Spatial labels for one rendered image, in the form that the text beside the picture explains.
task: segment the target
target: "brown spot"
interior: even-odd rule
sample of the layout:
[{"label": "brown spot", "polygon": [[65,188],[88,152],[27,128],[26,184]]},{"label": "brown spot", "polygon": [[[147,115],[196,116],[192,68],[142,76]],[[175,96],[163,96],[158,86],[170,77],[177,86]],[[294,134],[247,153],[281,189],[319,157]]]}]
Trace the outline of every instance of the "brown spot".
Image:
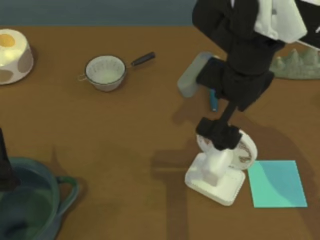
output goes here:
[{"label": "brown spot", "polygon": [[33,65],[33,56],[30,49],[25,51],[18,62],[18,70],[20,73],[24,74],[31,70]]},{"label": "brown spot", "polygon": [[0,34],[0,46],[11,48],[16,44],[16,40],[9,34]]},{"label": "brown spot", "polygon": [[0,70],[0,84],[9,82],[13,76],[14,73],[12,71]]}]

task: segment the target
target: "green cup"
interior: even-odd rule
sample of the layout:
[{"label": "green cup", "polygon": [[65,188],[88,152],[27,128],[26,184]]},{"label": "green cup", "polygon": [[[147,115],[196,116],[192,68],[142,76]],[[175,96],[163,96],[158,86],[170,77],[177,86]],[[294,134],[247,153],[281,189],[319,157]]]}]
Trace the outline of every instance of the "green cup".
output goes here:
[{"label": "green cup", "polygon": [[[77,181],[55,177],[43,164],[23,157],[11,157],[21,186],[0,193],[0,240],[54,240],[62,217],[79,194]],[[60,200],[60,184],[70,184],[71,193]]]}]

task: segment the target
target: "brown tabletop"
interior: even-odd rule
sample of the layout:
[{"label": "brown tabletop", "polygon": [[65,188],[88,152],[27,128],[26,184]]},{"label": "brown tabletop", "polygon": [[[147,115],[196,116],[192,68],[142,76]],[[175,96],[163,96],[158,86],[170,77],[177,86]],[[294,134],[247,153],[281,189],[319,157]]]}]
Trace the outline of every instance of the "brown tabletop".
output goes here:
[{"label": "brown tabletop", "polygon": [[[255,209],[248,181],[223,207],[184,184],[199,152],[198,122],[220,113],[210,111],[207,89],[191,99],[177,89],[199,52],[225,57],[213,43],[193,27],[14,29],[27,36],[37,63],[25,80],[0,88],[8,153],[81,184],[58,240],[320,239],[320,81],[276,79],[232,119],[254,139],[260,160],[297,161],[309,207]],[[279,54],[293,48],[305,47]],[[94,56],[129,64],[152,51],[157,59],[131,68],[117,91],[77,81]]]}]

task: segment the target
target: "teal paper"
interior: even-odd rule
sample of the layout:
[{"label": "teal paper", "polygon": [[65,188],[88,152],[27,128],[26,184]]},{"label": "teal paper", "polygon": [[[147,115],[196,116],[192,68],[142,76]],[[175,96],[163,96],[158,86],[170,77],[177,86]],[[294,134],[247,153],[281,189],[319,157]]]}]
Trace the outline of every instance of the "teal paper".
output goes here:
[{"label": "teal paper", "polygon": [[255,208],[307,208],[296,161],[257,161],[248,170]]}]

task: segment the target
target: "blue marker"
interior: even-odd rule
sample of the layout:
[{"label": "blue marker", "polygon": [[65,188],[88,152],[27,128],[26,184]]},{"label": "blue marker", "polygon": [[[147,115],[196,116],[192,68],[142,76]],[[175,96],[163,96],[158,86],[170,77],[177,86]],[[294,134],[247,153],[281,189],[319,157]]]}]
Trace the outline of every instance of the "blue marker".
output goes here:
[{"label": "blue marker", "polygon": [[212,111],[218,111],[218,99],[216,98],[216,91],[214,89],[210,89],[210,106]]}]

